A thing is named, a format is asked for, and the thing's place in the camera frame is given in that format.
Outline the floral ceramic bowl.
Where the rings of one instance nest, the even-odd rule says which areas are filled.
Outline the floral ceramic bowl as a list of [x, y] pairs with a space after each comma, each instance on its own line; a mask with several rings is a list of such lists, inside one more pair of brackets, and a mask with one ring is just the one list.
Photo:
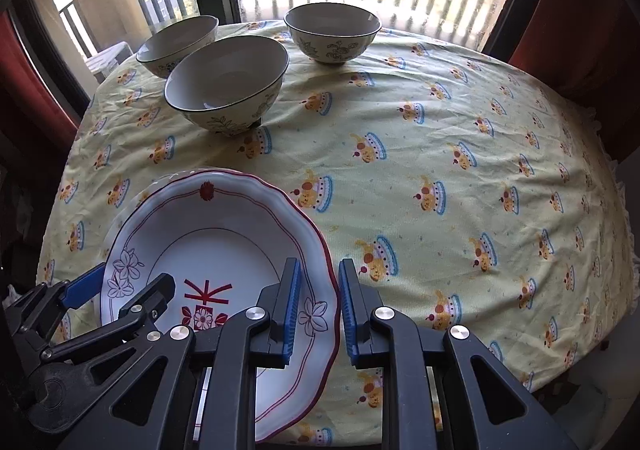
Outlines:
[[272, 38], [224, 38], [182, 60], [166, 80], [164, 98], [198, 127], [239, 135], [273, 106], [288, 63], [288, 51]]
[[136, 60], [154, 76], [167, 79], [188, 55], [216, 40], [219, 20], [210, 15], [185, 18], [142, 44]]
[[370, 11], [333, 2], [296, 6], [284, 22], [298, 49], [322, 64], [344, 64], [358, 58], [382, 28]]

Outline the yellow printed tablecloth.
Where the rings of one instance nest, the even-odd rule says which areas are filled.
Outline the yellow printed tablecloth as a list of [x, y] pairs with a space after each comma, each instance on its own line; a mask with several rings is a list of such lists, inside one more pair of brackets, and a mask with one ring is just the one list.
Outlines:
[[215, 136], [128, 58], [81, 121], [38, 277], [98, 262], [115, 216], [153, 180], [230, 168], [282, 189], [334, 258], [416, 323], [470, 330], [529, 390], [596, 348], [638, 296], [625, 204], [590, 120], [525, 72], [383, 30], [359, 58], [307, 58], [276, 20], [221, 29], [288, 50], [254, 131]]

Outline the right red curtain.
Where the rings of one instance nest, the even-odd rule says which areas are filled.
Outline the right red curtain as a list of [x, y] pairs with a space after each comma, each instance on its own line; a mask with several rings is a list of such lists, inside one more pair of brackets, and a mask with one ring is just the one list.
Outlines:
[[626, 0], [538, 0], [509, 63], [582, 105], [639, 103], [639, 20]]

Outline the white air conditioner unit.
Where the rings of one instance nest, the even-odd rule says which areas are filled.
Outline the white air conditioner unit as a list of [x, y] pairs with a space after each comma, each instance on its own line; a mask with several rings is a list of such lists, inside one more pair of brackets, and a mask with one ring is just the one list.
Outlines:
[[88, 58], [85, 64], [91, 75], [96, 78], [98, 84], [102, 84], [108, 75], [132, 54], [134, 52], [132, 52], [129, 44], [126, 41], [121, 41]]

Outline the left red curtain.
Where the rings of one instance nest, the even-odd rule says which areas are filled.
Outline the left red curtain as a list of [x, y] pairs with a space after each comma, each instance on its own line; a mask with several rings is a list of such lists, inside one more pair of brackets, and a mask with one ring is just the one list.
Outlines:
[[61, 149], [72, 145], [77, 126], [30, 64], [6, 11], [1, 14], [1, 84], [43, 136]]

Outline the red curtain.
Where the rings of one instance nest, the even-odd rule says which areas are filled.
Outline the red curtain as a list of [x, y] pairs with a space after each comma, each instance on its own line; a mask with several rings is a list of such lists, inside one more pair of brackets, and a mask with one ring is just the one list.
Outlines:
[[582, 105], [639, 103], [639, 20], [626, 0], [538, 0], [509, 63]]
[[61, 149], [72, 145], [77, 126], [30, 64], [6, 11], [1, 14], [1, 84], [43, 136]]

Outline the white beaded yellow-flower plate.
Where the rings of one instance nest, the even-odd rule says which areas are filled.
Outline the white beaded yellow-flower plate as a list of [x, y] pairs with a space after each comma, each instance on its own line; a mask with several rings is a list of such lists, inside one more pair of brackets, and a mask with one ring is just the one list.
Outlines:
[[102, 245], [99, 250], [98, 258], [96, 259], [99, 263], [106, 262], [108, 258], [108, 253], [111, 250], [111, 246], [115, 240], [115, 237], [124, 224], [124, 222], [129, 218], [129, 216], [136, 211], [154, 192], [160, 191], [165, 188], [167, 184], [170, 182], [177, 181], [179, 179], [183, 179], [187, 176], [195, 175], [195, 173], [204, 173], [204, 171], [209, 170], [209, 167], [198, 167], [187, 170], [176, 171], [175, 173], [166, 173], [159, 177], [156, 180], [153, 180], [146, 188], [135, 194], [129, 201], [126, 202], [125, 206], [122, 207], [121, 210], [117, 213], [114, 220], [112, 221], [110, 228], [107, 230], [107, 233], [104, 236]]

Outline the white red-pattern scalloped dish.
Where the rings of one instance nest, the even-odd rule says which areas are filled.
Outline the white red-pattern scalloped dish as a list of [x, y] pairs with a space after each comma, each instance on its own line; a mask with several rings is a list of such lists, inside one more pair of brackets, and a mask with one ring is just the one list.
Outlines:
[[166, 272], [175, 279], [175, 296], [157, 329], [213, 329], [254, 306], [260, 291], [279, 281], [288, 257], [302, 270], [295, 344], [285, 369], [257, 373], [255, 436], [263, 442], [316, 404], [340, 340], [329, 248], [285, 192], [224, 169], [154, 192], [124, 222], [108, 253], [100, 321], [114, 321], [121, 306]]

